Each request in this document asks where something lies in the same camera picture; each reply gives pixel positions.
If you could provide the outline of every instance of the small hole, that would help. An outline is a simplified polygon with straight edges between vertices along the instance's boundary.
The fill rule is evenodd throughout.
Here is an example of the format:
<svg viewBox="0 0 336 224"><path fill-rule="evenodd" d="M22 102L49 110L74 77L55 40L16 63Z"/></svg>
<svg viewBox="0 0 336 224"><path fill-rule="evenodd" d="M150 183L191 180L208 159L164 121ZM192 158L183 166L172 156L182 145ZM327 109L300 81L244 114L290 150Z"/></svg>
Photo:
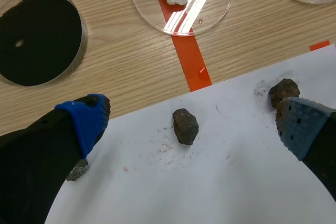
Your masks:
<svg viewBox="0 0 336 224"><path fill-rule="evenodd" d="M20 47L23 45L25 41L23 39L19 40L16 44L15 44L15 47Z"/></svg>

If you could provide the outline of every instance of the brown rock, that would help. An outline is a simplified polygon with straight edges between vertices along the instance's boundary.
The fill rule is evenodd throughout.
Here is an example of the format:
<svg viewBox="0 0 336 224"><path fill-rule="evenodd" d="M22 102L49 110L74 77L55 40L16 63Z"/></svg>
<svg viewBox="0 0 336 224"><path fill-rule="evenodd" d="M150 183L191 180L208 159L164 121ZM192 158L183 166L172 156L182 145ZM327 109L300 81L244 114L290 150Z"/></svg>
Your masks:
<svg viewBox="0 0 336 224"><path fill-rule="evenodd" d="M299 97L300 90L298 85L291 79L283 79L270 89L272 106L277 108L279 103L288 97Z"/></svg>
<svg viewBox="0 0 336 224"><path fill-rule="evenodd" d="M180 144L192 145L198 134L196 117L186 109L179 109L173 113L174 131Z"/></svg>

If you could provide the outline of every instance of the wood grain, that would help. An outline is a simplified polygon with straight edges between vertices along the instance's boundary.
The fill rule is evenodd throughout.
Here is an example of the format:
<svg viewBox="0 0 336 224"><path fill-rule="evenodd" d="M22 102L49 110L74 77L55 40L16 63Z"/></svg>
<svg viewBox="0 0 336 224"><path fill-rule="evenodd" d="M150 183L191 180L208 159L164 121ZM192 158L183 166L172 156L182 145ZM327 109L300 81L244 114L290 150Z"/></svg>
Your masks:
<svg viewBox="0 0 336 224"><path fill-rule="evenodd" d="M0 83L0 134L33 123L60 102L88 93L111 100L120 116L189 92L171 37L148 26L132 0L72 0L88 28L88 49L68 79L49 87ZM196 36L213 82L336 41L336 5L234 0L224 20Z"/></svg>

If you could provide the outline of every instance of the dark soil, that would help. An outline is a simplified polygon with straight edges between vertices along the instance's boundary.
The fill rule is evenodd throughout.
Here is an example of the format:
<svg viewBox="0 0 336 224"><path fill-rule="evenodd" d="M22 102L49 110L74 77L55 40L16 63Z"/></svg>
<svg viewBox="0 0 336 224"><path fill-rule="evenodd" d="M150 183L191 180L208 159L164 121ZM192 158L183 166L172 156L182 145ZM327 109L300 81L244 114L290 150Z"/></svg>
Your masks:
<svg viewBox="0 0 336 224"><path fill-rule="evenodd" d="M186 109L179 109L173 113L174 131L180 144L192 145L198 134L196 117Z"/></svg>
<svg viewBox="0 0 336 224"><path fill-rule="evenodd" d="M67 0L22 0L0 17L0 74L23 86L56 78L75 58L81 33Z"/></svg>
<svg viewBox="0 0 336 224"><path fill-rule="evenodd" d="M277 108L279 103L288 97L299 97L300 90L298 85L291 79L283 79L270 89L272 106Z"/></svg>

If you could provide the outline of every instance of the blue rubber tip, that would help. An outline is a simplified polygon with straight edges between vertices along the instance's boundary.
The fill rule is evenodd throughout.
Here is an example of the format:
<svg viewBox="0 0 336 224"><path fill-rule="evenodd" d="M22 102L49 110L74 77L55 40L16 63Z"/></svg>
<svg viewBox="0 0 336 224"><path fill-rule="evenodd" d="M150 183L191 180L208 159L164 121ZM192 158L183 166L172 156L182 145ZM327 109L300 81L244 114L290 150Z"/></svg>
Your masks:
<svg viewBox="0 0 336 224"><path fill-rule="evenodd" d="M105 95L89 94L86 97L93 98L94 105L79 99L80 102L68 101L55 106L55 109L71 114L82 158L92 151L99 134L106 129L110 116L110 101Z"/></svg>

